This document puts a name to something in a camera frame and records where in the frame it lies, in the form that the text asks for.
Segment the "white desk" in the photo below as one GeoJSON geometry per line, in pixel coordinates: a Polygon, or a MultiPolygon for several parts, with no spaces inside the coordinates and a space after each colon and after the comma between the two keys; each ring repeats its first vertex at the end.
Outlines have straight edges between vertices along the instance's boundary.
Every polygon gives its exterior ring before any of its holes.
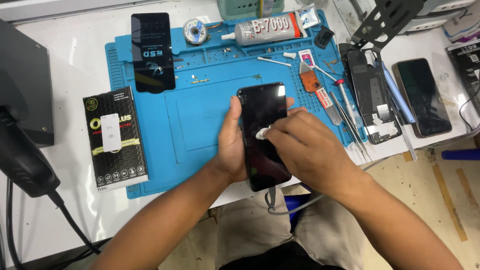
{"type": "MultiPolygon", "coordinates": [[[[294,0],[286,1],[285,11],[299,7],[294,0]]],[[[324,9],[329,25],[337,33],[338,41],[348,37],[347,29],[332,2],[324,9]]],[[[183,0],[166,2],[108,12],[97,12],[72,17],[35,22],[18,26],[18,29],[50,53],[55,120],[55,146],[42,149],[50,161],[61,185],[57,189],[80,228],[92,241],[112,237],[142,207],[157,195],[128,200],[125,189],[99,194],[96,191],[92,159],[82,98],[110,91],[104,45],[114,37],[130,33],[130,15],[145,12],[168,12],[171,27],[182,27],[185,20],[207,15],[212,22],[220,21],[216,0],[183,0]]],[[[397,61],[424,57],[430,62],[434,74],[448,73],[447,83],[437,80],[440,91],[448,102],[453,131],[426,139],[414,136],[411,127],[407,132],[415,148],[462,135],[465,125],[458,116],[458,104],[466,94],[457,81],[444,49],[450,44],[440,29],[408,37],[395,37],[382,51],[382,58],[390,69],[397,61]]],[[[467,105],[464,115],[472,126],[479,119],[472,106],[467,105]]],[[[372,159],[380,159],[407,151],[402,137],[377,146],[367,143],[372,159]]],[[[357,163],[364,161],[350,153],[357,163]]],[[[284,185],[297,183],[293,179],[284,185]]],[[[0,176],[0,194],[6,192],[6,177],[0,176]]],[[[223,205],[248,196],[253,192],[245,183],[230,186],[213,206],[223,205]]],[[[59,209],[46,196],[30,198],[15,186],[13,193],[13,227],[19,257],[23,262],[45,257],[83,245],[70,228],[59,209]]],[[[5,197],[0,199],[0,221],[6,242],[5,197]]],[[[7,265],[12,262],[8,249],[7,265]]]]}

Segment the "right hand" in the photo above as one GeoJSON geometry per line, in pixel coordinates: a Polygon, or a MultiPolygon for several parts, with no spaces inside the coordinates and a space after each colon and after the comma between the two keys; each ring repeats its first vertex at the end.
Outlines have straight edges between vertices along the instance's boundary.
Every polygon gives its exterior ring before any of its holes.
{"type": "Polygon", "coordinates": [[[265,137],[288,171],[312,189],[335,197],[364,172],[335,134],[313,114],[298,111],[277,120],[265,137]]]}

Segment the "b-7000 glue tube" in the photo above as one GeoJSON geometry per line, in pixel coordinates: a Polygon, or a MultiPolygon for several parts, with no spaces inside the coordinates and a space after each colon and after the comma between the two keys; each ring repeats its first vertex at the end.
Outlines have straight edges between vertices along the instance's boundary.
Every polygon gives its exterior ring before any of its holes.
{"type": "Polygon", "coordinates": [[[240,45],[306,37],[307,33],[297,11],[281,16],[246,21],[235,25],[235,32],[222,36],[234,39],[240,45]]]}

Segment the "hand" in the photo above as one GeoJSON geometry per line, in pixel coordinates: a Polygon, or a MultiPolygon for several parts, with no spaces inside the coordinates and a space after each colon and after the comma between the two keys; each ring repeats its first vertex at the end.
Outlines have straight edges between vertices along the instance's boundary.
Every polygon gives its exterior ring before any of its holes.
{"type": "MultiPolygon", "coordinates": [[[[287,98],[287,108],[290,108],[295,100],[287,98]]],[[[305,107],[299,107],[288,110],[288,115],[297,111],[306,111],[305,107]]],[[[245,166],[245,150],[243,148],[243,138],[239,127],[239,118],[241,115],[241,104],[237,96],[230,98],[230,109],[223,120],[222,129],[218,135],[218,153],[212,162],[217,170],[225,174],[233,182],[245,181],[247,168],[245,166]]]]}
{"type": "Polygon", "coordinates": [[[265,137],[275,145],[291,174],[329,196],[334,197],[348,187],[351,179],[364,173],[335,134],[306,111],[277,120],[265,137]]]}

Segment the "black screen protector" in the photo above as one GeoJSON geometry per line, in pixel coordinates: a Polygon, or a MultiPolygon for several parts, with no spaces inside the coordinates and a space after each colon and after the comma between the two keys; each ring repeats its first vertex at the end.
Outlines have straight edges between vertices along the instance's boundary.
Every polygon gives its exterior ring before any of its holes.
{"type": "Polygon", "coordinates": [[[132,14],[132,56],[138,92],[175,88],[168,13],[132,14]]]}
{"type": "Polygon", "coordinates": [[[429,137],[452,130],[445,105],[426,59],[397,64],[402,83],[417,118],[420,135],[429,137]]]}
{"type": "Polygon", "coordinates": [[[280,118],[287,117],[285,86],[273,83],[241,88],[237,96],[242,103],[241,125],[247,173],[253,191],[287,182],[292,175],[278,156],[275,146],[255,136],[280,118]]]}

